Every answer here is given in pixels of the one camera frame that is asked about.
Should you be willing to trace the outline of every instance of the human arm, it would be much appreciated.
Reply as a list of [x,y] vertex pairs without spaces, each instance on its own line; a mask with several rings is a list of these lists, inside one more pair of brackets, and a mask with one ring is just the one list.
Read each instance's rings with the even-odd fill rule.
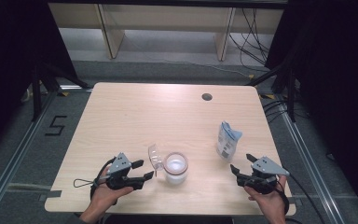
[[[102,176],[106,174],[107,170],[108,167],[103,170]],[[119,197],[127,195],[131,192],[133,192],[132,187],[114,190],[108,188],[105,183],[100,183],[92,195],[89,206],[82,213],[82,215],[79,218],[71,217],[66,223],[95,223],[103,217],[106,210],[109,209],[109,207],[112,206],[112,204],[114,204]]]
[[[277,190],[283,191],[286,184],[286,176],[279,176],[279,184]],[[282,224],[286,223],[284,216],[284,202],[281,195],[273,190],[269,194],[261,194],[254,189],[245,186],[245,191],[249,194],[250,201],[256,201],[270,224]]]

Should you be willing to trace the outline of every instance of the wooden table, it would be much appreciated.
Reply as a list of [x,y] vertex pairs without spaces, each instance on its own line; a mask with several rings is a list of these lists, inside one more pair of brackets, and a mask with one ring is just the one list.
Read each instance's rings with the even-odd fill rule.
[[[213,99],[202,99],[204,93]],[[92,180],[119,152],[144,166],[129,176],[153,171],[148,147],[157,144],[162,156],[184,153],[189,162],[186,181],[172,186],[158,172],[144,188],[124,196],[108,213],[150,215],[258,215],[255,202],[237,186],[236,176],[216,152],[222,121],[243,136],[232,164],[252,172],[246,153],[268,156],[280,164],[256,89],[243,86],[98,83],[95,85],[48,198],[50,212],[82,212],[90,202],[90,187],[74,188],[76,178]],[[291,196],[286,187],[286,195]],[[296,211],[290,206],[288,215]]]

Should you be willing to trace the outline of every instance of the clear plastic bag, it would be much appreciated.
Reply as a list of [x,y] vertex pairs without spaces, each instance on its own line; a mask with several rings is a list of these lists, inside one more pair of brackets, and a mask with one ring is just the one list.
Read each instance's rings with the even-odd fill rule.
[[223,121],[219,128],[219,135],[217,141],[217,153],[219,156],[230,162],[237,150],[238,140],[242,137],[242,132],[231,129],[229,124]]

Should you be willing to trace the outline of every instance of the clear plastic cup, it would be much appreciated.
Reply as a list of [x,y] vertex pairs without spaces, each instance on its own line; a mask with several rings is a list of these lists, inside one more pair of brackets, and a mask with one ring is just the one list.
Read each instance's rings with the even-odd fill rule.
[[187,157],[180,152],[172,152],[164,159],[165,176],[169,183],[178,185],[187,177]]

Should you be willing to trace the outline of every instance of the gray floor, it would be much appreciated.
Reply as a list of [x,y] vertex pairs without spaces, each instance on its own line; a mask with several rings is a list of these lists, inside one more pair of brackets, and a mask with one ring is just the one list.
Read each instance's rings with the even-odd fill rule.
[[[118,56],[106,58],[102,34],[98,30],[61,29],[62,36],[79,77],[89,84],[98,81],[154,82],[154,83],[195,83],[243,85],[250,75],[260,76],[263,72],[253,71],[241,65],[240,52],[230,41],[227,57],[217,61],[213,34],[189,32],[147,32],[128,31]],[[238,42],[240,35],[234,35]],[[269,46],[271,35],[261,35],[260,40]],[[266,70],[260,63],[242,57],[242,62],[253,68]],[[273,79],[257,86],[260,93],[270,93]],[[0,223],[63,223],[69,214],[49,213],[44,209],[44,198],[60,168],[63,156],[81,117],[90,92],[71,91],[67,96],[53,96],[53,101],[40,122],[33,141],[24,155],[20,167],[14,174],[2,201],[0,202]],[[265,105],[273,100],[262,99]],[[31,125],[32,101],[24,102],[2,134],[0,142],[0,177],[15,153],[21,138]],[[266,115],[272,120],[277,111],[274,108]],[[55,116],[65,115],[57,120],[64,125],[60,136],[46,136],[57,130],[49,128]],[[358,199],[350,184],[334,161],[326,158],[328,148],[307,118],[307,109],[296,103],[296,126],[315,161],[318,172],[328,191],[337,203],[344,223],[358,223]],[[325,211],[314,183],[310,178],[298,146],[288,131],[284,116],[269,124],[282,164],[291,171],[305,191],[315,202],[325,223],[339,223],[332,220]],[[302,223],[321,223],[305,192],[292,180],[288,180],[296,200],[297,211],[292,217]],[[236,224],[267,223],[263,217],[234,217]]]

